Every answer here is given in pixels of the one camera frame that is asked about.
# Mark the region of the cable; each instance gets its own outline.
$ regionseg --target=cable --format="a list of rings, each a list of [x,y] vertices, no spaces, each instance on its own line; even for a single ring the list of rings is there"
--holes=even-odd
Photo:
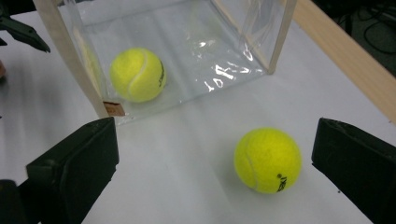
[[[377,18],[378,16],[380,16],[385,10],[387,10],[390,7],[391,1],[385,1],[384,6],[380,6],[381,4],[376,4],[374,6],[366,6],[365,9],[367,12],[369,12],[371,14],[371,17],[363,19],[361,17],[361,11],[358,10],[358,18],[361,21],[369,21],[372,19]]]
[[[386,24],[386,25],[389,26],[389,27],[391,27],[391,26],[396,27],[396,21],[377,21],[377,22],[375,22],[375,23],[369,25],[369,26],[364,30],[364,33],[363,33],[364,40],[365,40],[373,49],[375,49],[375,50],[377,50],[377,51],[379,51],[379,52],[381,52],[381,53],[389,54],[389,55],[396,54],[396,50],[395,50],[395,51],[388,51],[388,50],[385,50],[385,49],[380,49],[378,46],[376,46],[376,45],[370,40],[370,38],[369,38],[368,35],[367,35],[368,32],[369,32],[370,30],[373,29],[373,27],[376,27],[378,24],[381,24],[381,23]]]

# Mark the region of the ball logo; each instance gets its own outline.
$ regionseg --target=ball logo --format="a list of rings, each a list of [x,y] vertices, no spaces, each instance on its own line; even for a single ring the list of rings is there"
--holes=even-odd
[[[288,182],[288,177],[282,176],[282,174],[278,174],[277,178],[280,180],[279,188],[277,189],[277,192],[280,192],[286,187],[286,184]]]
[[[159,87],[161,87],[162,85],[163,85],[163,78],[165,77],[165,70],[163,69],[163,63],[161,63],[161,69],[162,69],[162,72],[161,72],[161,76],[160,76],[160,80],[159,80],[159,82],[160,82],[160,86]]]

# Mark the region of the plastic container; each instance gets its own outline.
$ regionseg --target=plastic container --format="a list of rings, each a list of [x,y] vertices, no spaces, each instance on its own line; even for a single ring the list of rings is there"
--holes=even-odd
[[[122,124],[265,74],[273,74],[296,1],[34,0],[49,34],[99,117]],[[130,48],[159,56],[163,92],[120,97],[109,79]]]

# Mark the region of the black robotic claw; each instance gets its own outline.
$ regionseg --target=black robotic claw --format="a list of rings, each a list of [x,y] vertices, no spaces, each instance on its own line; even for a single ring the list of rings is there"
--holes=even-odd
[[[81,223],[119,161],[114,119],[85,124],[27,164],[19,186],[0,180],[0,223]]]
[[[8,8],[3,0],[0,0],[0,30],[8,31],[14,39],[28,44],[35,49],[50,52],[50,47],[41,39],[33,27],[11,19]],[[7,43],[0,38],[0,46],[6,45]]]

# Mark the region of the orange label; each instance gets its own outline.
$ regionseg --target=orange label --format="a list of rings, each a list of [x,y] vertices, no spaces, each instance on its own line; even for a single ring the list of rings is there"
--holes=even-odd
[[[118,116],[123,117],[125,116],[125,111],[122,108],[121,104],[118,103],[111,103],[111,102],[103,102],[107,113],[109,116]]]

